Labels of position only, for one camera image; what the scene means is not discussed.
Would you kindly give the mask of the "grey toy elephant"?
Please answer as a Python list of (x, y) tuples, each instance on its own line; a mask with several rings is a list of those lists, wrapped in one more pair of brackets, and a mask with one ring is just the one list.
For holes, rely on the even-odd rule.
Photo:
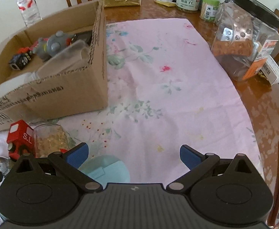
[(57, 31), (48, 38), (39, 38), (32, 46), (32, 52), (42, 61), (47, 61), (67, 48), (71, 44), (72, 39), (73, 35)]

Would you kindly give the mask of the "blue black toy cube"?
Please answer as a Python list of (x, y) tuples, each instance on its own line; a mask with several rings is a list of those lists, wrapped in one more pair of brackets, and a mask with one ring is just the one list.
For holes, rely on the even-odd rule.
[(33, 53), (29, 47), (20, 48), (18, 52), (12, 56), (9, 66), (13, 70), (23, 70), (32, 60)]

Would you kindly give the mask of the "white plastic container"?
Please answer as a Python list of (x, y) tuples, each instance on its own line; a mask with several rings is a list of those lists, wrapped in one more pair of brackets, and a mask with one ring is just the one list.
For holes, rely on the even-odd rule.
[(38, 78), (39, 76), (36, 74), (36, 72), (26, 72), (1, 83), (0, 98), (11, 92), (12, 90), (17, 89), (26, 83), (37, 80)]

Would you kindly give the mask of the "clear plastic cup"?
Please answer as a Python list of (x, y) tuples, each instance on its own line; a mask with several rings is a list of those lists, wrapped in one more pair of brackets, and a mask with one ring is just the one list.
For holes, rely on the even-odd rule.
[(37, 80), (84, 67), (89, 61), (89, 50), (88, 44), (78, 40), (48, 60), (31, 77)]

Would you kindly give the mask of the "large clear plastic jar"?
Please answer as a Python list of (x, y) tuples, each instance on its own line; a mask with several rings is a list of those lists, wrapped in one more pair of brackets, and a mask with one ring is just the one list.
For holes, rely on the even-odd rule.
[(279, 17), (257, 0), (223, 5), (211, 51), (236, 81), (255, 76), (279, 41)]

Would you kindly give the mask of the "small white box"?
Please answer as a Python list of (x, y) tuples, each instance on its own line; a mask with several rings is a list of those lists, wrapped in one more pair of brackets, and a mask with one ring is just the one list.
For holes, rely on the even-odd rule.
[(271, 56), (268, 56), (261, 71), (270, 85), (279, 84), (279, 66)]

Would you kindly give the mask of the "red toy train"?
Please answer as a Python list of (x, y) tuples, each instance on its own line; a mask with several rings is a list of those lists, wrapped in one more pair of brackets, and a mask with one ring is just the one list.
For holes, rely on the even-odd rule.
[(24, 120), (11, 124), (6, 140), (11, 160), (17, 161), (24, 153), (35, 156), (33, 132), (34, 130)]

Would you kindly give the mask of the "green lid jar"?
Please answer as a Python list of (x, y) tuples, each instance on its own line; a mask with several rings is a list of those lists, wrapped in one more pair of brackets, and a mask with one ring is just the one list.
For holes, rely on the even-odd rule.
[(200, 18), (208, 22), (214, 22), (219, 4), (219, 0), (202, 0)]

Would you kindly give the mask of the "light blue round case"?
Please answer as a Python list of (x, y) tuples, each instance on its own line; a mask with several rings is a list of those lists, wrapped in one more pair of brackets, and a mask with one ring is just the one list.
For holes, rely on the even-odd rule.
[(103, 155), (86, 160), (79, 168), (82, 173), (106, 188), (109, 183), (129, 183), (130, 173), (123, 161)]

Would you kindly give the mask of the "pink floral tablecloth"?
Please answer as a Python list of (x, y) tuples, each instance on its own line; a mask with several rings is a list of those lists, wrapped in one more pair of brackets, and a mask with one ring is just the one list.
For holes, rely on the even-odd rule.
[(95, 101), (94, 80), (71, 73), (71, 94), (46, 110), (72, 143), (85, 142), (89, 159), (115, 156), (131, 182), (169, 184), (187, 172), (180, 146), (223, 158), (246, 154), (263, 165), (247, 110), (207, 42), (186, 19), (149, 19), (108, 24), (105, 33), (105, 108), (59, 117), (62, 106), (85, 108)]

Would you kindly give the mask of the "clear water bottle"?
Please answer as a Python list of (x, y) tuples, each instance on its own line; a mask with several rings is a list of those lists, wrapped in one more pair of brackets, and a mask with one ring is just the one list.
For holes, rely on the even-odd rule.
[(30, 27), (42, 19), (36, 0), (16, 0), (16, 3), (25, 26)]

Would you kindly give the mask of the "cardboard box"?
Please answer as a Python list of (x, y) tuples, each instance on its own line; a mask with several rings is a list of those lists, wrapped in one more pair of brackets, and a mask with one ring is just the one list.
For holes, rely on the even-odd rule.
[(0, 84), (20, 75), (9, 66), (20, 48), (57, 31), (71, 34), (92, 31), (91, 45), (80, 64), (43, 74), (0, 97), (0, 131), (19, 120), (38, 123), (105, 108), (108, 105), (105, 26), (101, 2), (90, 1), (50, 15), (1, 43)]

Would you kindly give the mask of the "glass jar silver lid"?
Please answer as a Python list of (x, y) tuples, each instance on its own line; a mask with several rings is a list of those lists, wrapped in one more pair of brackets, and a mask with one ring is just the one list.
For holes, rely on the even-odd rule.
[(53, 152), (66, 152), (76, 143), (58, 124), (44, 123), (34, 128), (35, 157), (44, 158)]

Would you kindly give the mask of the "yellow sticky notes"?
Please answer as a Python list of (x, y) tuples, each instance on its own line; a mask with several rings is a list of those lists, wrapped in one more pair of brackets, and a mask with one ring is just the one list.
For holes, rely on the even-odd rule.
[(176, 3), (168, 0), (154, 0), (155, 3), (166, 6), (166, 7), (175, 7)]

